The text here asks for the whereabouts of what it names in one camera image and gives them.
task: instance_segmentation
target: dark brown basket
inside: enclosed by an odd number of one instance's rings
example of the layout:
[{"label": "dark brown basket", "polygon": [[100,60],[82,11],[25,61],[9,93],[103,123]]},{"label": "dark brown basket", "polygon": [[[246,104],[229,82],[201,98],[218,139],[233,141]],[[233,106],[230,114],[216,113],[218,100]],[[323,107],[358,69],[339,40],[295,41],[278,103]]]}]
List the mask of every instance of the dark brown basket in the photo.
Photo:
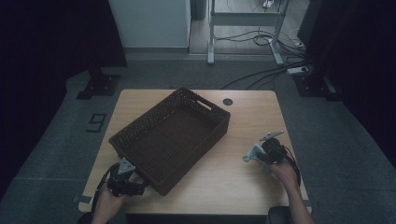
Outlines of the dark brown basket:
[{"label": "dark brown basket", "polygon": [[161,195],[227,133],[230,113],[180,88],[109,139]]}]

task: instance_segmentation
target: robotic hand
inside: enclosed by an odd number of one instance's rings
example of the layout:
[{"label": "robotic hand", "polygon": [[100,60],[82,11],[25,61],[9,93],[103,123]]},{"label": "robotic hand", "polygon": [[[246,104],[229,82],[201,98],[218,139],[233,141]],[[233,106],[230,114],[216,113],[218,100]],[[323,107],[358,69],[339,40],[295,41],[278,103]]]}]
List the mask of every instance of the robotic hand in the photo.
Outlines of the robotic hand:
[{"label": "robotic hand", "polygon": [[129,196],[143,195],[145,187],[149,185],[147,181],[143,183],[130,182],[132,174],[134,173],[135,167],[129,163],[125,158],[120,162],[112,165],[102,177],[101,182],[96,188],[95,195],[92,202],[92,213],[94,213],[96,203],[99,197],[102,186],[106,183],[108,174],[110,178],[107,180],[107,186],[111,190],[114,196],[120,197],[121,195],[127,194]]},{"label": "robotic hand", "polygon": [[301,185],[301,175],[300,169],[297,166],[295,159],[288,156],[288,148],[281,145],[279,140],[275,138],[275,136],[282,134],[283,131],[277,133],[268,133],[264,136],[264,138],[260,139],[260,141],[264,141],[262,145],[255,144],[247,155],[243,158],[244,161],[248,162],[249,160],[256,160],[262,163],[262,169],[265,172],[271,173],[271,170],[266,165],[267,163],[276,164],[283,159],[286,159],[291,164],[294,172],[297,175],[298,185]]}]

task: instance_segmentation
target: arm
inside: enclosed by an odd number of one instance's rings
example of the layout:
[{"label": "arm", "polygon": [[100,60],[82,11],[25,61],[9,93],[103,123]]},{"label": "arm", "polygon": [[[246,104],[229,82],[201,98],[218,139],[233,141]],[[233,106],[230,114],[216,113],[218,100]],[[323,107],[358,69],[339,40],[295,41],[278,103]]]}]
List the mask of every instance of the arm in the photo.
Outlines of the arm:
[{"label": "arm", "polygon": [[277,164],[269,164],[274,176],[283,184],[289,197],[291,220],[294,224],[313,224],[314,220],[306,209],[300,187],[297,183],[297,175],[290,163],[282,160]]},{"label": "arm", "polygon": [[107,184],[102,186],[99,199],[93,214],[92,224],[107,223],[113,218],[121,209],[124,199],[127,195],[116,197],[107,187]]}]

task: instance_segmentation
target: basket handle hole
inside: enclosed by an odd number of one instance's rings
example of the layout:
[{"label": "basket handle hole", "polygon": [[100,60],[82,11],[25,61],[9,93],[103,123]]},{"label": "basket handle hole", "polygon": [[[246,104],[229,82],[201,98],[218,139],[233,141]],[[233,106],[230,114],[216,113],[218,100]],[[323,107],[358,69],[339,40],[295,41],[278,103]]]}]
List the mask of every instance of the basket handle hole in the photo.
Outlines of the basket handle hole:
[{"label": "basket handle hole", "polygon": [[204,102],[201,102],[201,101],[199,101],[199,100],[197,100],[197,102],[198,102],[198,104],[200,104],[200,105],[206,107],[208,110],[212,110],[212,107],[210,107],[209,105],[205,104]]}]

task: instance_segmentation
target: white wall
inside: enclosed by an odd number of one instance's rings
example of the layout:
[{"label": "white wall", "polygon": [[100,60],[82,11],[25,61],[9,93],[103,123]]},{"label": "white wall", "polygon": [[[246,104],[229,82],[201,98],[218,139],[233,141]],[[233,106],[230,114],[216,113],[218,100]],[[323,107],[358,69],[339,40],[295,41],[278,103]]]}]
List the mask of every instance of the white wall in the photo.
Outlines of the white wall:
[{"label": "white wall", "polygon": [[190,0],[109,0],[125,48],[187,48]]}]

